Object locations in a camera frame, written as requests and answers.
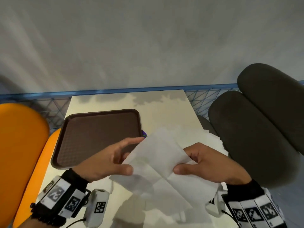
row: person's right hand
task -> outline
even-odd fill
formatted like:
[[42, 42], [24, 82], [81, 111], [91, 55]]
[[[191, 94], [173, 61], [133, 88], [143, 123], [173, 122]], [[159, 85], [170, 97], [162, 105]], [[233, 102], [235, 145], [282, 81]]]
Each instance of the person's right hand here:
[[173, 169], [175, 174], [193, 174], [212, 182], [226, 182], [231, 185], [247, 184], [251, 181], [250, 175], [241, 165], [209, 146], [195, 143], [184, 151], [197, 164], [179, 164]]

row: hand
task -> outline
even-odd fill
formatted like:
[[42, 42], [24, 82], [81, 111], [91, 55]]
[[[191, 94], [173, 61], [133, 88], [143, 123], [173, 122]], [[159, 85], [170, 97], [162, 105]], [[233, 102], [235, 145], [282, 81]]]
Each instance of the hand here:
[[197, 164], [179, 164], [173, 169], [175, 174], [193, 174], [212, 182], [226, 182], [231, 185], [247, 184], [251, 181], [250, 175], [241, 165], [209, 146], [195, 143], [184, 151]]
[[144, 137], [125, 138], [84, 160], [75, 166], [73, 170], [89, 182], [97, 181], [113, 174], [132, 175], [133, 167], [121, 164], [129, 153], [122, 155], [121, 151], [128, 145], [140, 143], [143, 139]]

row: white table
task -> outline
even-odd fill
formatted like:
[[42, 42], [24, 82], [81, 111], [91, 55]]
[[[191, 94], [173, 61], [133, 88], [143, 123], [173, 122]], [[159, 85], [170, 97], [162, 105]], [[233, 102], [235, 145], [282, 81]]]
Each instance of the white table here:
[[[201, 128], [201, 124], [183, 90], [73, 96], [66, 117], [75, 113], [130, 108], [139, 112], [142, 129], [148, 135], [158, 127], [168, 124]], [[63, 170], [57, 170], [49, 164], [40, 190], [54, 176], [61, 175], [63, 172]], [[102, 188], [98, 182], [93, 184], [88, 185], [89, 190]], [[160, 211], [156, 209], [150, 211], [145, 211], [145, 209], [145, 201], [114, 183], [114, 191], [110, 195], [104, 220], [100, 227], [237, 227], [237, 224], [227, 215], [220, 218], [207, 215], [206, 218], [201, 218], [199, 223], [177, 224], [171, 217], [160, 214]], [[84, 211], [85, 208], [82, 208], [76, 218], [68, 219], [65, 226], [83, 218]], [[85, 226], [82, 222], [72, 226], [72, 228], [77, 227]]]

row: dark gray chair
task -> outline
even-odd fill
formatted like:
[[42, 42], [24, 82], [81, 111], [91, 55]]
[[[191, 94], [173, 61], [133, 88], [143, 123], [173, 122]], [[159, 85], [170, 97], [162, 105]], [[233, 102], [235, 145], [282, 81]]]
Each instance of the dark gray chair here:
[[209, 108], [208, 126], [261, 186], [292, 182], [299, 171], [299, 152], [304, 153], [304, 87], [260, 63], [246, 67], [237, 81], [242, 93], [219, 96]]

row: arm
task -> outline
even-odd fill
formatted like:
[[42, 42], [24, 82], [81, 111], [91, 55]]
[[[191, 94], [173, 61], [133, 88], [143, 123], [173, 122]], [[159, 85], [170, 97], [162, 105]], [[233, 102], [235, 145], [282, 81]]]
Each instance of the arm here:
[[[130, 144], [137, 144], [143, 139], [143, 137], [126, 138], [116, 144], [106, 147], [71, 170], [65, 171], [61, 176], [61, 179], [68, 182], [71, 186], [63, 193], [62, 197], [59, 198], [58, 203], [65, 197], [65, 194], [68, 194], [70, 189], [73, 190], [73, 192], [75, 189], [85, 192], [88, 183], [100, 180], [112, 174], [132, 175], [133, 167], [131, 165], [121, 164], [128, 155], [128, 153], [123, 155], [122, 149]], [[41, 203], [37, 203], [32, 209], [32, 212], [32, 215], [24, 221], [19, 228], [60, 227], [66, 222], [65, 217], [58, 215], [58, 213], [54, 213], [54, 210], [47, 208]]]
[[287, 227], [280, 208], [267, 189], [262, 189], [238, 163], [222, 153], [196, 143], [184, 149], [197, 165], [179, 164], [176, 174], [193, 174], [212, 182], [225, 182], [228, 194], [222, 198], [242, 228]]

